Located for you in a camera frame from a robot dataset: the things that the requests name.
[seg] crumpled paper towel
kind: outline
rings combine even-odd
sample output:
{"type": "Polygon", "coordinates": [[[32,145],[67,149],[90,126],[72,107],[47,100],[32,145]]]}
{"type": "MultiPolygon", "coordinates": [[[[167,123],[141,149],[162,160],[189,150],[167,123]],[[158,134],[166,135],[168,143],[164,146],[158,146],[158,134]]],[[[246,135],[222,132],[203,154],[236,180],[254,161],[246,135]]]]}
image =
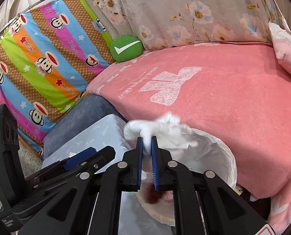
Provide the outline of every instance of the crumpled paper towel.
{"type": "Polygon", "coordinates": [[[143,138],[143,170],[149,170],[146,168],[148,165],[145,163],[145,160],[151,158],[152,136],[156,136],[159,148],[169,150],[172,158],[179,160],[184,155],[184,150],[188,149],[189,146],[198,146],[197,141],[188,141],[182,135],[190,133],[191,128],[186,124],[180,124],[180,118],[172,115],[170,112],[154,121],[132,120],[124,127],[126,140],[135,141],[137,137],[143,138]]]}

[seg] floral curtain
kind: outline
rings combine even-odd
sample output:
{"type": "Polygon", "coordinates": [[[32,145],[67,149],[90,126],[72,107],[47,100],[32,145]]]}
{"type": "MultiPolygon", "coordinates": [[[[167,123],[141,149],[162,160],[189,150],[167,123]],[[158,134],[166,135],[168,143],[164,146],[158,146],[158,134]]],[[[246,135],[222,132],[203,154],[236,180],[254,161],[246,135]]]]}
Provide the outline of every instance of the floral curtain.
{"type": "Polygon", "coordinates": [[[129,25],[147,50],[199,42],[268,42],[279,24],[273,0],[94,0],[121,33],[129,25]]]}

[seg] green ball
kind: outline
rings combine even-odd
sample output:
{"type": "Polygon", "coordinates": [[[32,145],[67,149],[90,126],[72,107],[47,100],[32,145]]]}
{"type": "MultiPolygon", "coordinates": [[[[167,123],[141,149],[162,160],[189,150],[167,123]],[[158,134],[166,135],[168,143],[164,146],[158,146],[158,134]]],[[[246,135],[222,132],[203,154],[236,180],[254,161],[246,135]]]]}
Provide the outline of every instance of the green ball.
{"type": "Polygon", "coordinates": [[[135,36],[121,36],[113,40],[109,48],[116,62],[126,62],[142,54],[142,42],[135,36]]]}

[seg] pink blanket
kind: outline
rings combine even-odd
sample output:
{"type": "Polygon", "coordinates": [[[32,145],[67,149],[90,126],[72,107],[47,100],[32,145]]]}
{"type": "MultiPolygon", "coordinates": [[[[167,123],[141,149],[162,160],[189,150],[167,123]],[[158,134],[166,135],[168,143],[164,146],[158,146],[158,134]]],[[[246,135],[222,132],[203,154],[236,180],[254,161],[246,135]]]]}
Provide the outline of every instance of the pink blanket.
{"type": "Polygon", "coordinates": [[[291,76],[266,45],[168,48],[113,64],[87,91],[127,119],[171,111],[182,123],[223,140],[237,163],[237,182],[272,197],[270,225],[291,222],[291,76]]]}

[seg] metal screw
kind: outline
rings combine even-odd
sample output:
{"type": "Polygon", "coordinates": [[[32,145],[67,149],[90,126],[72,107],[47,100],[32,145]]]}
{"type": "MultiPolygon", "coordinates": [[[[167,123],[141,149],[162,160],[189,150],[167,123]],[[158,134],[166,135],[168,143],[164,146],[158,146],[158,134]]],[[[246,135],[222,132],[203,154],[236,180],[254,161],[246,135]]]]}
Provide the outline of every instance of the metal screw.
{"type": "Polygon", "coordinates": [[[211,170],[208,170],[208,171],[205,173],[205,175],[206,175],[208,178],[210,178],[210,179],[212,179],[212,178],[215,177],[215,173],[214,173],[214,171],[211,171],[211,170]]]}
{"type": "Polygon", "coordinates": [[[90,174],[88,172],[83,172],[82,174],[80,174],[79,176],[81,179],[87,179],[90,177],[90,174]]]}
{"type": "Polygon", "coordinates": [[[177,165],[178,165],[178,163],[176,162],[176,161],[169,161],[168,163],[167,163],[167,165],[169,166],[169,167],[176,167],[177,165]]]}
{"type": "Polygon", "coordinates": [[[120,163],[118,163],[117,166],[118,166],[119,168],[126,168],[127,165],[128,165],[128,164],[127,164],[126,162],[120,162],[120,163]]]}

